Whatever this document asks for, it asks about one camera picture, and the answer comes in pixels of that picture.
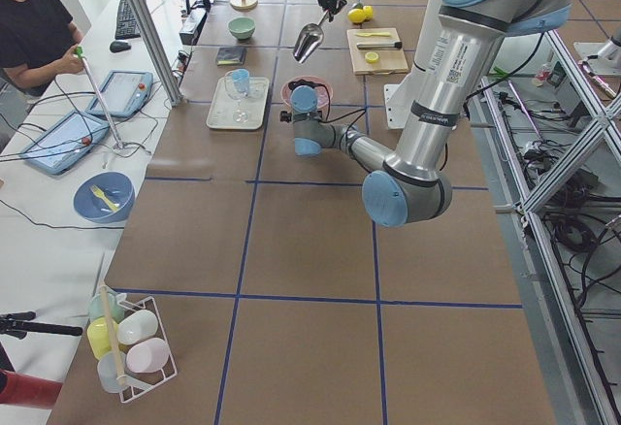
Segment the far teach pendant tablet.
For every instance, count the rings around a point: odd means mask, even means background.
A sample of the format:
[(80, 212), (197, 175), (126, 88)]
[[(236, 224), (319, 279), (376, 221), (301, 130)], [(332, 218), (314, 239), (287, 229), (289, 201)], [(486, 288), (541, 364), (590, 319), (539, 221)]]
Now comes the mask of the far teach pendant tablet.
[(144, 106), (153, 82), (151, 72), (114, 70), (100, 84), (99, 91), (111, 117), (125, 119), (132, 117)]

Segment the yellow plastic knife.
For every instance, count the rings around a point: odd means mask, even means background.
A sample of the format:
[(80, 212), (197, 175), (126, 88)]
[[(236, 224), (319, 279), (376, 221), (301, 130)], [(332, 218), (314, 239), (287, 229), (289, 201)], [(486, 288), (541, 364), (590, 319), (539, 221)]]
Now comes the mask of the yellow plastic knife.
[(390, 32), (356, 32), (355, 36), (362, 38), (392, 37), (392, 34)]

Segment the black keyboard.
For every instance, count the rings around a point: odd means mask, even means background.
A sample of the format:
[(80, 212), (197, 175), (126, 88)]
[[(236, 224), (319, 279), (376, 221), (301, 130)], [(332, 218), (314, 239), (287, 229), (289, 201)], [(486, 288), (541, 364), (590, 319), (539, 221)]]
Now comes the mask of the black keyboard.
[(117, 40), (141, 37), (138, 21), (127, 0), (118, 1), (114, 37)]

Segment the teach pendant tablet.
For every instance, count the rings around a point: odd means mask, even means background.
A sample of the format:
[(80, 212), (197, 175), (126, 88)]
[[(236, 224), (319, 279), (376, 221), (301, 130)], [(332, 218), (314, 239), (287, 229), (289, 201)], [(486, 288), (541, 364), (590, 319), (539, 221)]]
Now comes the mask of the teach pendant tablet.
[(132, 117), (144, 106), (153, 82), (151, 72), (114, 70), (100, 84), (99, 91), (111, 117), (125, 119)]
[(53, 124), (19, 157), (53, 176), (71, 169), (109, 132), (108, 121), (91, 114), (71, 111)]

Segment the blue bowl with fork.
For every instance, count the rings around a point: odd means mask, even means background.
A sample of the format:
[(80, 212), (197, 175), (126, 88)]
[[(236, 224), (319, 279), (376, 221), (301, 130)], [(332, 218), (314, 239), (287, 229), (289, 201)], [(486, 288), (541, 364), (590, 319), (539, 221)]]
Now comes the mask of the blue bowl with fork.
[(125, 221), (135, 202), (132, 181), (119, 172), (104, 172), (86, 180), (76, 191), (74, 210), (97, 224)]

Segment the black computer mouse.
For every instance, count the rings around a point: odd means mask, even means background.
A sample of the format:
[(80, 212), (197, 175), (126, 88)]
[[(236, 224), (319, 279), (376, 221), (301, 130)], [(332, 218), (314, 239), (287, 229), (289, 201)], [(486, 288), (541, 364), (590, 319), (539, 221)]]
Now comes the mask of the black computer mouse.
[(132, 45), (123, 40), (114, 40), (109, 45), (109, 50), (112, 53), (120, 53), (124, 51), (128, 51), (132, 48)]

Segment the green ceramic bowl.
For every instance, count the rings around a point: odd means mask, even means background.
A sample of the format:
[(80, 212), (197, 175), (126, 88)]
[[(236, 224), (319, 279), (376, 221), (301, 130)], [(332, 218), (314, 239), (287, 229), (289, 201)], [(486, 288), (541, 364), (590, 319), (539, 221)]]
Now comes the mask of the green ceramic bowl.
[(235, 17), (228, 22), (230, 34), (239, 41), (251, 38), (255, 29), (255, 21), (250, 17)]

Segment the pink bowl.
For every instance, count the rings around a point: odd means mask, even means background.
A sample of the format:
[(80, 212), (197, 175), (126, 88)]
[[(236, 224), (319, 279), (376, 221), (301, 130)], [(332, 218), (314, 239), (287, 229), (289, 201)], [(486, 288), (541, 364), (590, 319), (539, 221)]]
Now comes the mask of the pink bowl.
[(290, 96), (292, 93), (292, 89), (289, 87), (289, 84), (291, 82), (298, 82), (298, 81), (307, 81), (307, 82), (313, 82), (314, 84), (318, 84), (318, 87), (314, 89), (316, 96), (317, 96), (317, 107), (320, 110), (328, 107), (329, 101), (332, 99), (334, 95), (332, 86), (327, 81), (323, 80), (320, 77), (307, 76), (307, 75), (294, 77), (290, 81), (286, 82), (281, 87), (280, 98), (282, 99), (285, 105), (287, 106), (290, 105)]

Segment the aluminium frame post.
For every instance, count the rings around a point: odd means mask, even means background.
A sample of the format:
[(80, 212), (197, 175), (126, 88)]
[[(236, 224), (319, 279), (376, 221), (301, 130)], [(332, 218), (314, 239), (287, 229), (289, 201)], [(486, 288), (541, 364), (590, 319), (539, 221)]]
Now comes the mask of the aluminium frame post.
[(147, 47), (147, 52), (166, 91), (170, 105), (176, 107), (182, 101), (183, 97), (169, 65), (166, 52), (151, 17), (147, 2), (146, 0), (128, 0), (128, 2), (139, 24), (141, 35)]

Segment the cream bear serving tray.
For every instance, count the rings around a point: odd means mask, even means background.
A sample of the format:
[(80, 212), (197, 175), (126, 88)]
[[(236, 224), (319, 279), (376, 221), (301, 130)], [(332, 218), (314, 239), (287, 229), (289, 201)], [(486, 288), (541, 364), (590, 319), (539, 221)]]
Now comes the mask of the cream bear serving tray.
[(206, 124), (215, 130), (256, 130), (263, 124), (271, 81), (265, 77), (250, 78), (249, 95), (238, 102), (225, 88), (225, 78), (218, 80)]

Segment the steel ice scoop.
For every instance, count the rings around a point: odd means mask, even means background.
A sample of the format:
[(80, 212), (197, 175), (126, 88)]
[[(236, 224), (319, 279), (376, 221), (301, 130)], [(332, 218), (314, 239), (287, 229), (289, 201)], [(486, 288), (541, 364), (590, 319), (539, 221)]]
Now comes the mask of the steel ice scoop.
[(323, 42), (322, 25), (329, 17), (330, 13), (325, 11), (318, 23), (309, 23), (301, 29), (293, 49), (293, 57), (297, 62), (304, 63)]

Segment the seated person black shirt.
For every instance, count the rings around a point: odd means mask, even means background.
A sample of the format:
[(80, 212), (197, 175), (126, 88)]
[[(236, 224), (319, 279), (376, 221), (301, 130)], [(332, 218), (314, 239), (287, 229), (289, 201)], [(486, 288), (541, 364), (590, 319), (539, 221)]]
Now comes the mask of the seated person black shirt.
[(21, 92), (40, 96), (57, 76), (81, 72), (81, 41), (61, 0), (1, 0), (1, 72)]

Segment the wooden cutting board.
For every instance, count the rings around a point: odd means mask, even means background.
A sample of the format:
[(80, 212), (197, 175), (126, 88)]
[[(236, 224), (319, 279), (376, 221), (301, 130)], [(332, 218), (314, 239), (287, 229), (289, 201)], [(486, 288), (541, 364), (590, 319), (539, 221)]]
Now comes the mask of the wooden cutting board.
[[(355, 36), (356, 32), (390, 32), (392, 37), (362, 38)], [(346, 31), (346, 37), (349, 46), (352, 70), (356, 76), (404, 74), (409, 71), (409, 65), (406, 61), (403, 48), (394, 50), (360, 50), (356, 47), (356, 44), (359, 42), (402, 42), (396, 28), (349, 29)], [(378, 63), (369, 64), (365, 61), (364, 55), (368, 51), (374, 51), (379, 54), (380, 60)]]

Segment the whole yellow lemon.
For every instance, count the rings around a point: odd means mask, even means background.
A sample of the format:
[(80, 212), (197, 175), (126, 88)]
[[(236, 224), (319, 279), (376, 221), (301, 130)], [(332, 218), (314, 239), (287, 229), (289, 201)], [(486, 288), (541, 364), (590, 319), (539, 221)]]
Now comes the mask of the whole yellow lemon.
[(367, 15), (363, 8), (353, 8), (347, 13), (347, 18), (353, 24), (361, 24), (367, 20)]

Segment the yellow plastic fork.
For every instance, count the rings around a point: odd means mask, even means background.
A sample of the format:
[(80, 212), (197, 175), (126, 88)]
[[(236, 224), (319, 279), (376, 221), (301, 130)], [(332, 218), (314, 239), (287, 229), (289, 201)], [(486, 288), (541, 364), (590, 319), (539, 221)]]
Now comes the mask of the yellow plastic fork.
[(96, 198), (101, 200), (112, 213), (116, 213), (119, 210), (118, 205), (113, 202), (98, 185), (91, 184), (90, 191)]

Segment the yellow cup in rack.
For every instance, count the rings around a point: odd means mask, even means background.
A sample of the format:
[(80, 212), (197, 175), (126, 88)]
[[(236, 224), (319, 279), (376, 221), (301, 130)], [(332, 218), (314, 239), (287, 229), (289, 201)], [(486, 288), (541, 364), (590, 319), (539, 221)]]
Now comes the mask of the yellow cup in rack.
[(105, 354), (112, 350), (108, 325), (104, 316), (91, 321), (86, 330), (87, 339), (96, 360), (100, 360)]

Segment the pink cup in rack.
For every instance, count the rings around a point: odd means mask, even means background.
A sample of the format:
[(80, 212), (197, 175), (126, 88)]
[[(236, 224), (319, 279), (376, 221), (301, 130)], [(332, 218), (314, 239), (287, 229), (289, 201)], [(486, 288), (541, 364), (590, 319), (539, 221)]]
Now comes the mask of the pink cup in rack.
[(133, 345), (126, 355), (126, 366), (134, 373), (161, 370), (170, 356), (169, 345), (161, 338), (150, 338)]

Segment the lemon half slice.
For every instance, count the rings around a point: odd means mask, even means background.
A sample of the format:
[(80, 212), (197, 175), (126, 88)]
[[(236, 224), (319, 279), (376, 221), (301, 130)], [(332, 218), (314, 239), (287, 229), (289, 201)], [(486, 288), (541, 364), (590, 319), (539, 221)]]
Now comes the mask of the lemon half slice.
[(369, 64), (376, 64), (380, 60), (379, 54), (377, 52), (374, 52), (374, 51), (366, 52), (364, 57), (365, 57), (365, 61), (367, 63), (369, 63)]

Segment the steel cylinder rod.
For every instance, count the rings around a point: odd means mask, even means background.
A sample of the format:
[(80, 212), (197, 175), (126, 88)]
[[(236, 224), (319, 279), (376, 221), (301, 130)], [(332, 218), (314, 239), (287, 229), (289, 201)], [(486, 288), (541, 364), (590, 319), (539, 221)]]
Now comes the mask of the steel cylinder rod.
[(373, 43), (359, 42), (356, 44), (356, 47), (360, 50), (394, 50), (401, 49), (403, 47), (403, 43), (401, 41)]

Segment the near teach pendant tablet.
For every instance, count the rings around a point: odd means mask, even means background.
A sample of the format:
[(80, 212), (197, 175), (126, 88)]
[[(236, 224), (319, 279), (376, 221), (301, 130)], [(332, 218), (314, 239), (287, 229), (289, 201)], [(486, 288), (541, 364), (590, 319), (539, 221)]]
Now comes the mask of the near teach pendant tablet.
[(109, 132), (108, 121), (91, 114), (71, 111), (53, 124), (19, 157), (53, 176), (71, 169)]

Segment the light blue plastic cup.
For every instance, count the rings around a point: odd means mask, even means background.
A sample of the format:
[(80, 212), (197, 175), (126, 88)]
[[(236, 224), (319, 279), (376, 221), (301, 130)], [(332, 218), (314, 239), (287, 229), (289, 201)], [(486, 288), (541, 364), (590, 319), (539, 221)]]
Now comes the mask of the light blue plastic cup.
[(236, 99), (243, 99), (250, 92), (250, 75), (247, 69), (237, 69), (231, 72), (230, 79), (233, 84), (233, 93)]

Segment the white cup in rack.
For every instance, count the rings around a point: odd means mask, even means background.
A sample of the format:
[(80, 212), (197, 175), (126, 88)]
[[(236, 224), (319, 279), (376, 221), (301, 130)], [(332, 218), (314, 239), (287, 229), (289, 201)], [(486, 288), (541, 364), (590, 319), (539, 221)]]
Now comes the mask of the white cup in rack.
[(135, 344), (152, 337), (158, 326), (157, 316), (152, 311), (135, 311), (118, 324), (117, 339), (121, 344)]

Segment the red fire extinguisher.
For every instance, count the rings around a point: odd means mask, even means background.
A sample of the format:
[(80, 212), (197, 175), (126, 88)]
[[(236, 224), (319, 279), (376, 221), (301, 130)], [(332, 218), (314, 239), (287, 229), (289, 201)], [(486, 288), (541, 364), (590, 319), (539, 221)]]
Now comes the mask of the red fire extinguisher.
[(0, 402), (25, 408), (52, 409), (62, 386), (59, 381), (2, 370)]

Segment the clear wine glass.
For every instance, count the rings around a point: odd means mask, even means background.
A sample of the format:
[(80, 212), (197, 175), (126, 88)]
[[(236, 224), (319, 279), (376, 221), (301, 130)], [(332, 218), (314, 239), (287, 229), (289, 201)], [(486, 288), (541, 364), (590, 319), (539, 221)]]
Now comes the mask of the clear wine glass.
[(234, 119), (238, 123), (245, 123), (248, 114), (242, 108), (242, 101), (250, 92), (250, 75), (247, 69), (229, 71), (224, 78), (227, 95), (237, 103)]

